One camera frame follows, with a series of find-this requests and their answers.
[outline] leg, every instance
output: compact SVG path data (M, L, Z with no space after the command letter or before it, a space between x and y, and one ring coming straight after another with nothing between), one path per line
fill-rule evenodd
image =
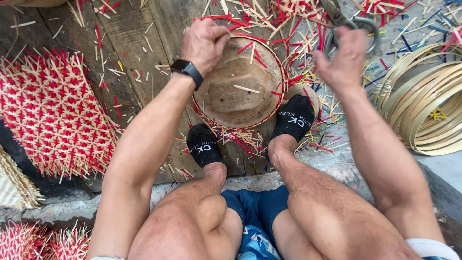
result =
M289 191L295 223L329 259L418 259L393 225L357 194L299 162L294 137L282 134L268 144L271 163Z
M283 210L274 219L273 235L283 259L324 259L302 229L295 223L289 210Z
M129 259L234 259L242 236L239 215L220 195L221 162L206 165L204 178L165 196L141 227Z

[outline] metal tool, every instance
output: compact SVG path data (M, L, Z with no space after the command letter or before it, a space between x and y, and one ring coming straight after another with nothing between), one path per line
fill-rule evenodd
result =
M365 24L365 25L368 25L372 29L372 31L374 32L374 40L372 44L367 48L366 53L370 53L371 51L373 51L376 47L380 45L380 32L378 30L377 25L374 22L372 22L371 20L367 18L356 17L356 16L353 17L353 19L348 19L342 14L337 0L320 0L320 1L321 1L322 6L327 12L327 15L329 16L330 20L332 21L335 27L346 25L350 27L351 29L356 30L359 28L358 25L356 24ZM324 54L327 57L330 52L331 44L334 44L336 48L339 47L339 39L333 29L329 30L329 33L327 34L325 41L324 41Z

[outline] forearm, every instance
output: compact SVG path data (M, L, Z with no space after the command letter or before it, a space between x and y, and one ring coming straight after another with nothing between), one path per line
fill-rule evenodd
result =
M191 77L174 74L127 127L105 181L130 186L154 184L156 172L170 152L180 117L194 87Z
M339 98L346 113L356 166L379 200L376 203L391 205L403 202L405 194L428 194L421 169L374 110L365 92L345 93Z

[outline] red and white woven mat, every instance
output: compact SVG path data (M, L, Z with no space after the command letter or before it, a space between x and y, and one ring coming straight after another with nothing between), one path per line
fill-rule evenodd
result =
M0 65L0 116L38 170L56 177L106 169L117 142L83 72L83 55L22 56Z

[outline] ankle sock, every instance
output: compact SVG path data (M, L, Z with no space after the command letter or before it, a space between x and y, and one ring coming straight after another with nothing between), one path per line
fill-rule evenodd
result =
M289 134L299 142L310 130L315 120L315 110L310 98L300 94L291 97L286 106L277 113L276 126L269 141L276 136ZM268 153L266 153L266 159L269 162Z
M217 138L206 125L198 124L191 127L186 143L194 161L201 168L212 162L225 163L217 144Z

